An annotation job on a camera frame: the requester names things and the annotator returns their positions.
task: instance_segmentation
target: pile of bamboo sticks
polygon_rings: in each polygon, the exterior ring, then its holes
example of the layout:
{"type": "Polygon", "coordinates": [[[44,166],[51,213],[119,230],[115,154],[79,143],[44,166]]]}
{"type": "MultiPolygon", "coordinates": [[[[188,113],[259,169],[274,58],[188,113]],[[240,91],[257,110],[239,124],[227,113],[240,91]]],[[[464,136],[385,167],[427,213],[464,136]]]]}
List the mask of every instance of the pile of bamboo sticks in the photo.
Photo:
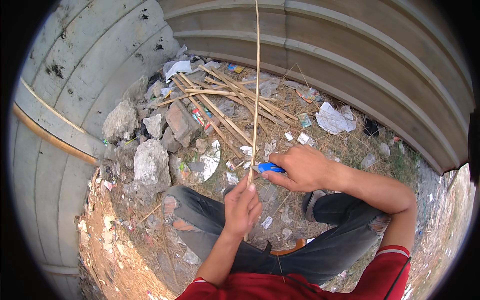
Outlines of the pile of bamboo sticks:
{"type": "MultiPolygon", "coordinates": [[[[204,108],[199,104],[199,102],[197,102],[197,100],[194,99],[194,97],[197,98],[198,101],[200,101],[242,145],[250,145],[253,147],[254,143],[250,139],[250,137],[248,137],[228,116],[226,116],[208,98],[208,95],[223,95],[226,98],[245,106],[249,110],[249,112],[254,115],[255,93],[243,86],[244,84],[248,84],[251,82],[237,82],[229,76],[225,75],[223,72],[213,67],[211,69],[207,69],[201,65],[200,68],[208,74],[212,75],[214,78],[218,79],[215,80],[210,77],[205,77],[206,82],[210,84],[216,84],[217,86],[211,86],[205,82],[199,82],[196,80],[192,81],[184,74],[180,73],[177,74],[175,78],[172,78],[173,82],[177,85],[177,87],[185,94],[178,99],[187,97],[199,109],[200,113],[210,123],[210,125],[214,128],[218,135],[220,135],[222,140],[233,150],[235,155],[238,158],[243,158],[243,154],[240,153],[239,150],[227,140],[222,131],[215,125],[215,123],[211,120],[208,114],[205,113],[204,108]]],[[[271,122],[278,124],[279,126],[282,126],[284,128],[298,128],[298,124],[295,122],[298,121],[298,118],[268,102],[274,100],[276,99],[259,97],[258,113],[261,116],[269,119],[271,122]]],[[[258,123],[263,128],[266,135],[269,136],[270,132],[265,126],[264,122],[258,119],[258,123]]]]}

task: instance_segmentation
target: dirt ground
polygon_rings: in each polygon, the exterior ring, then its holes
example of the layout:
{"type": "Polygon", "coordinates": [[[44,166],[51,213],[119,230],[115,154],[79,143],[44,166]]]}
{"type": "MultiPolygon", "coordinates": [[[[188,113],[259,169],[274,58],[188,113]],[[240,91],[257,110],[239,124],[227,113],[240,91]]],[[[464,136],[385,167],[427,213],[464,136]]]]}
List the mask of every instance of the dirt ground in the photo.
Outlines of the dirt ground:
{"type": "MultiPolygon", "coordinates": [[[[226,64],[223,64],[221,70],[225,71],[225,68],[226,64]]],[[[252,70],[247,68],[243,72],[235,73],[235,79],[241,81],[241,78],[247,77],[252,70]]],[[[296,139],[293,141],[286,139],[284,133],[287,131],[292,132],[294,137],[300,132],[306,133],[312,137],[313,146],[328,158],[337,159],[353,168],[364,169],[361,164],[363,158],[369,153],[373,154],[376,162],[365,171],[398,179],[417,194],[419,230],[416,232],[412,269],[408,281],[413,291],[408,294],[409,289],[406,293],[408,299],[427,298],[455,257],[469,224],[474,190],[468,182],[468,168],[463,167],[458,171],[459,175],[451,189],[447,191],[454,172],[439,177],[418,153],[401,140],[390,144],[395,134],[388,127],[381,128],[378,136],[365,135],[364,115],[352,109],[357,120],[357,128],[351,132],[343,132],[339,136],[328,134],[318,126],[315,119],[319,103],[314,101],[307,104],[282,84],[276,92],[277,107],[294,115],[306,112],[312,125],[303,129],[283,128],[263,118],[269,132],[267,135],[265,131],[260,131],[258,161],[261,162],[264,156],[265,142],[270,143],[275,139],[277,145],[275,150],[280,153],[298,144],[296,139]],[[380,143],[390,145],[390,156],[382,154],[380,143]]],[[[321,95],[322,100],[328,101],[335,109],[343,106],[338,100],[326,94],[321,95]]],[[[220,96],[212,95],[210,99],[214,103],[222,101],[220,96]]],[[[253,136],[251,129],[253,116],[245,117],[238,113],[231,119],[253,136]]],[[[222,132],[237,148],[242,146],[225,128],[222,132]]],[[[229,169],[226,162],[234,161],[235,156],[216,133],[209,136],[203,134],[201,137],[207,139],[209,143],[216,139],[220,141],[221,159],[213,176],[192,188],[214,200],[222,201],[221,193],[229,185],[226,177],[229,169]]],[[[184,162],[190,162],[196,156],[192,148],[182,148],[176,154],[184,162]]],[[[239,167],[234,173],[241,178],[246,170],[239,167]]],[[[95,180],[96,177],[92,178],[88,205],[85,207],[83,217],[86,232],[81,234],[80,243],[83,262],[81,278],[85,298],[175,299],[193,280],[200,262],[190,264],[185,261],[189,257],[189,250],[164,221],[161,207],[157,208],[163,193],[159,193],[156,200],[147,205],[142,200],[127,197],[121,182],[118,182],[110,192],[102,182],[97,183],[95,180]],[[152,211],[150,217],[140,222],[152,211]],[[106,216],[111,216],[112,221],[107,218],[105,222],[106,216]],[[111,252],[104,249],[105,236],[108,237],[108,234],[106,235],[108,232],[113,235],[111,252]]],[[[249,243],[252,245],[264,248],[266,241],[269,240],[273,250],[291,249],[297,239],[314,238],[331,228],[327,224],[311,223],[305,219],[301,211],[303,193],[289,192],[261,178],[255,182],[264,210],[259,223],[249,236],[249,243]],[[268,216],[273,222],[265,229],[260,223],[268,216]]],[[[373,259],[379,244],[380,240],[350,269],[325,283],[322,288],[336,292],[353,290],[361,273],[373,259]]]]}

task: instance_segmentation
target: red sleeve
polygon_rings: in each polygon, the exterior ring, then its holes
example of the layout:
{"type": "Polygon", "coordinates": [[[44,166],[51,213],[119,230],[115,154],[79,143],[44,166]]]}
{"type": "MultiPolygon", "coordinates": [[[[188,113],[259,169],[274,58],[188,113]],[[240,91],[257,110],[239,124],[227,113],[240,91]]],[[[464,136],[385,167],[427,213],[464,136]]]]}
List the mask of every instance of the red sleeve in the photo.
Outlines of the red sleeve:
{"type": "Polygon", "coordinates": [[[216,292],[216,287],[206,282],[203,278],[198,277],[190,283],[185,291],[177,298],[177,300],[204,300],[216,292]]]}
{"type": "MultiPolygon", "coordinates": [[[[410,252],[402,246],[380,248],[350,295],[360,299],[384,299],[409,256],[410,252]]],[[[409,271],[410,262],[405,266],[400,278],[395,283],[388,300],[402,298],[409,271]]]]}

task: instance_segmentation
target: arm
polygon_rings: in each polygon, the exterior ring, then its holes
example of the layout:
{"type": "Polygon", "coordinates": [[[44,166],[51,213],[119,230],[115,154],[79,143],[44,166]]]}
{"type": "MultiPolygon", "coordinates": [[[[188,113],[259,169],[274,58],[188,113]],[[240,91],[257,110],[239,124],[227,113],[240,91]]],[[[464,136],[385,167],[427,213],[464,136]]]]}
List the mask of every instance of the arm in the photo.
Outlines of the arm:
{"type": "Polygon", "coordinates": [[[252,183],[247,187],[247,177],[225,196],[225,227],[195,275],[195,278],[201,277],[216,287],[227,278],[243,235],[250,232],[262,212],[255,185],[252,183]]]}
{"type": "Polygon", "coordinates": [[[362,199],[391,216],[382,244],[411,249],[415,236],[415,194],[399,181],[356,170],[328,160],[308,145],[297,145],[284,154],[272,153],[270,161],[287,171],[288,177],[266,171],[262,177],[290,191],[340,191],[362,199]]]}

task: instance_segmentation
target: corrugated metal sheet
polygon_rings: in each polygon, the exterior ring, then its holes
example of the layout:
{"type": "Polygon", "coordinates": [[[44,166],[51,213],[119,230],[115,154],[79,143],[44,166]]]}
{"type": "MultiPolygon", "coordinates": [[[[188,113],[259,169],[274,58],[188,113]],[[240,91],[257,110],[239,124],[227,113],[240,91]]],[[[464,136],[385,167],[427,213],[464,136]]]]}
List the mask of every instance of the corrugated metal sheet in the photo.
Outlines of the corrugated metal sheet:
{"type": "MultiPolygon", "coordinates": [[[[253,0],[159,3],[190,53],[256,65],[253,0]]],[[[438,173],[467,161],[471,79],[429,1],[261,0],[259,9],[262,70],[283,75],[297,63],[309,85],[390,126],[438,173]]]]}

